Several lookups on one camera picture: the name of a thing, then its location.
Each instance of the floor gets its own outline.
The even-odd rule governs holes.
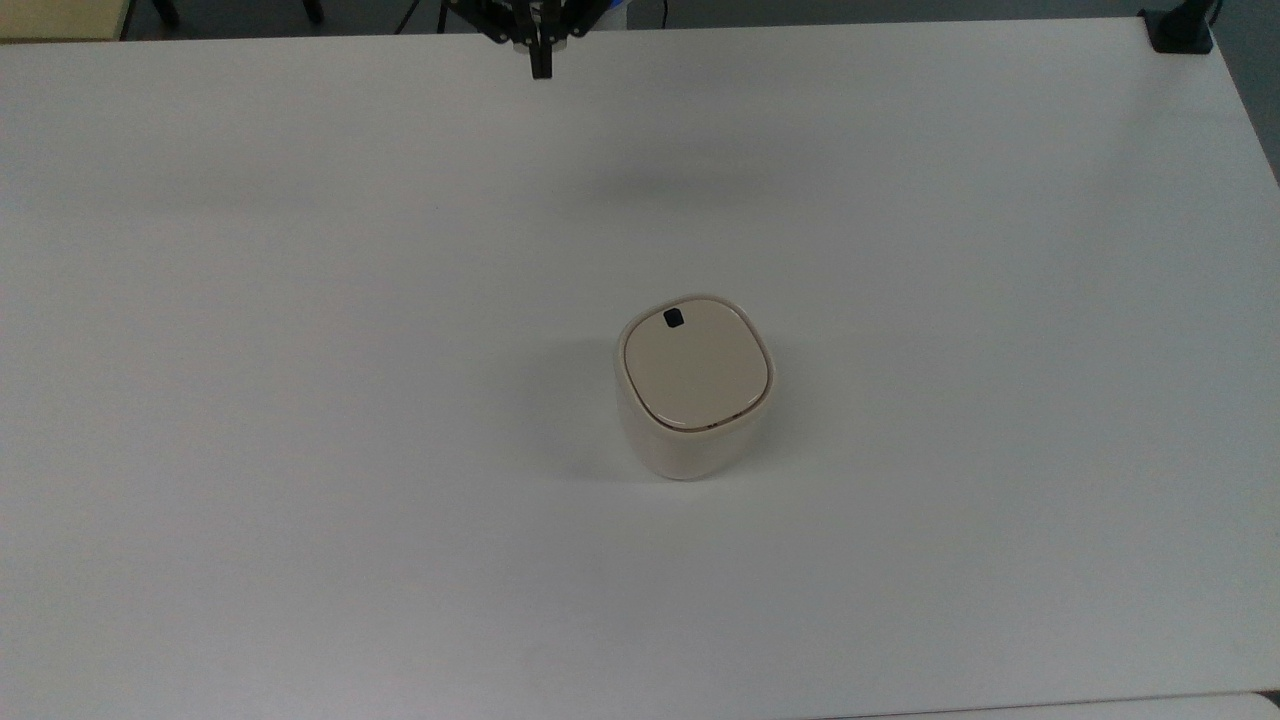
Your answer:
[[[166,31],[150,0],[136,0],[125,40],[388,35],[412,0],[324,0],[326,19],[307,22],[301,0],[175,0],[182,26]],[[1133,17],[1176,0],[668,0],[667,27]],[[435,32],[440,0],[421,0],[406,33]],[[628,26],[657,28],[662,0],[635,0]],[[445,32],[472,32],[451,15]],[[1262,149],[1280,177],[1280,0],[1225,0],[1213,28]]]

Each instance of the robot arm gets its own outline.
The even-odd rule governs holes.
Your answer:
[[[529,49],[534,79],[552,77],[552,47],[582,37],[612,0],[447,0],[449,9],[494,42]]]

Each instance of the lid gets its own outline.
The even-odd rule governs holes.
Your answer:
[[[760,341],[739,311],[694,297],[640,320],[623,347],[627,375],[659,423],[701,430],[750,410],[769,386]]]

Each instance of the chair leg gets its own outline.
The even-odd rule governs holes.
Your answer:
[[[324,6],[320,0],[302,0],[302,6],[307,9],[307,19],[320,24],[324,22]]]
[[[182,19],[178,17],[178,9],[173,6],[173,0],[151,0],[151,4],[156,6],[156,12],[160,13],[160,22],[165,27],[178,27]]]

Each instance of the table surface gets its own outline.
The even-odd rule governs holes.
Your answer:
[[[146,70],[148,82],[134,76]],[[1280,680],[1280,191],[1137,19],[0,47],[18,717],[799,719]],[[648,474],[685,292],[759,445]]]
[[[1280,720],[1280,708],[1257,694],[1087,702],[1046,707],[896,715],[896,720]]]
[[[115,40],[128,0],[0,0],[0,42]]]

